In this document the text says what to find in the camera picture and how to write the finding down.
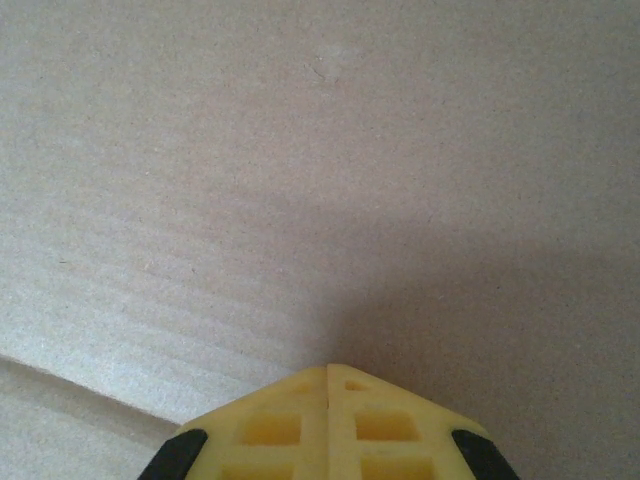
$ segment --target plain wall surface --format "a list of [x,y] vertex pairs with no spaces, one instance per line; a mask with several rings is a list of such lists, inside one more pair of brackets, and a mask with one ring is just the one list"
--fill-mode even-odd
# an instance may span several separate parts
[[163,421],[345,362],[523,479],[638,478],[639,12],[0,1],[0,471],[121,435],[27,412],[30,368],[161,422],[130,472]]

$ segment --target yellow plastic corner piece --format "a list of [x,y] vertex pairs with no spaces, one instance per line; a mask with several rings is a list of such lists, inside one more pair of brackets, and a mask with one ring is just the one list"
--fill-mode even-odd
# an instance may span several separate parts
[[451,432],[475,422],[346,365],[303,370],[183,425],[187,480],[474,480]]

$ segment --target black rubber edge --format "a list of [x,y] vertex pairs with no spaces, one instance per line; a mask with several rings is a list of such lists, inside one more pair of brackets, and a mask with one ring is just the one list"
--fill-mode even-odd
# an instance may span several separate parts
[[520,480],[491,440],[468,430],[451,436],[477,480]]
[[185,480],[207,438],[207,432],[200,429],[170,438],[160,447],[138,480]]

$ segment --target yellow plastic object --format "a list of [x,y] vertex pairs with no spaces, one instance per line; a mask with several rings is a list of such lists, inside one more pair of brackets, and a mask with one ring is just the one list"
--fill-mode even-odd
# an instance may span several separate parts
[[[194,432],[206,441],[182,474],[140,478],[517,480],[480,425],[345,365],[303,370],[186,423],[174,440]],[[478,453],[491,458],[478,464]],[[168,470],[158,465],[146,472]]]

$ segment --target yellow plastic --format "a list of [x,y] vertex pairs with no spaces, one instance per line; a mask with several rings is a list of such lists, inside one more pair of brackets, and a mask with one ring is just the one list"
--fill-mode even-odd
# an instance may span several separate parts
[[474,480],[451,432],[477,423],[345,365],[310,368],[183,425],[187,480]]

